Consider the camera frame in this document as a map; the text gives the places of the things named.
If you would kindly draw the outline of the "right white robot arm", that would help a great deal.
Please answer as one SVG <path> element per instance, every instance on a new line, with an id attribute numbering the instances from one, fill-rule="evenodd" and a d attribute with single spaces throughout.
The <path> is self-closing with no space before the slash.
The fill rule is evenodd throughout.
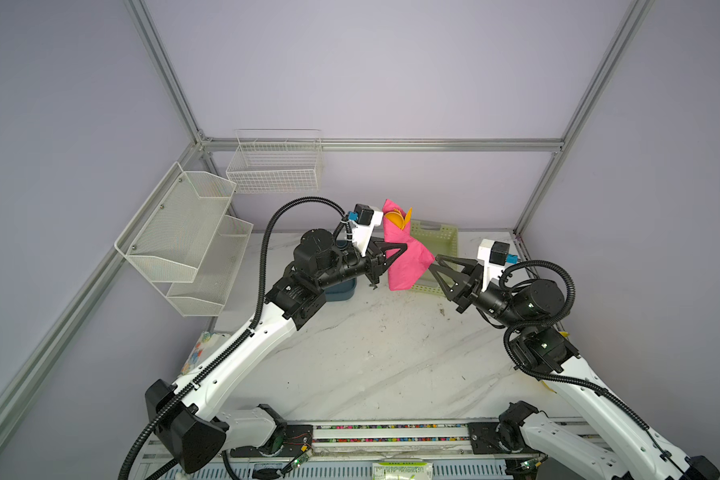
<path id="1" fill-rule="evenodd" d="M 708 458 L 686 454 L 651 427 L 557 330 L 576 299 L 570 274 L 553 262 L 510 263 L 509 257 L 508 244 L 485 240 L 477 258 L 439 255 L 429 270 L 458 312 L 474 308 L 502 328 L 502 343 L 515 368 L 563 398 L 606 445 L 594 445 L 518 401 L 500 417 L 500 448 L 535 450 L 584 479 L 720 478 Z"/>

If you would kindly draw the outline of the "yellow plastic spoon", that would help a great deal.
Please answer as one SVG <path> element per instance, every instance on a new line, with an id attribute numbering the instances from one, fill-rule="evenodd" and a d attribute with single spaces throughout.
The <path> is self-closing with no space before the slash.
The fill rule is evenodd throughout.
<path id="1" fill-rule="evenodd" d="M 384 214 L 384 218 L 400 230 L 404 230 L 408 224 L 408 218 L 399 210 L 392 210 Z"/>

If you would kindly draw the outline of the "pink paper napkin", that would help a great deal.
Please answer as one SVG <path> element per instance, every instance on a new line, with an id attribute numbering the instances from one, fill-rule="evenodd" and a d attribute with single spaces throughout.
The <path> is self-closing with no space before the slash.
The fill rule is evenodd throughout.
<path id="1" fill-rule="evenodd" d="M 398 229 L 384 218 L 384 214 L 392 210 L 399 210 L 404 215 L 408 211 L 392 200 L 385 201 L 382 207 L 384 241 L 406 243 L 408 249 L 387 271 L 389 288 L 391 291 L 410 290 L 434 263 L 435 257 L 422 243 L 412 237 L 412 218 L 404 230 Z"/>

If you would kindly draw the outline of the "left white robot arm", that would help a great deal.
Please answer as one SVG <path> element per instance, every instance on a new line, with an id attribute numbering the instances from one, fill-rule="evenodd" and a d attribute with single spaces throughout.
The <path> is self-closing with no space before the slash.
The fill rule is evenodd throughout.
<path id="1" fill-rule="evenodd" d="M 175 466 L 194 473 L 231 449 L 277 453 L 286 422 L 269 406 L 228 410 L 235 388 L 276 347 L 311 319 L 326 303 L 328 288 L 361 276 L 377 285 L 406 251 L 404 243 L 374 236 L 382 211 L 358 204 L 336 229 L 304 233 L 293 260 L 273 286 L 259 282 L 254 315 L 188 374 L 168 383 L 156 381 L 145 397 L 149 422 L 134 442 L 118 474 L 129 477 L 150 436 L 156 436 L 170 460 L 152 473 L 158 479 Z"/>

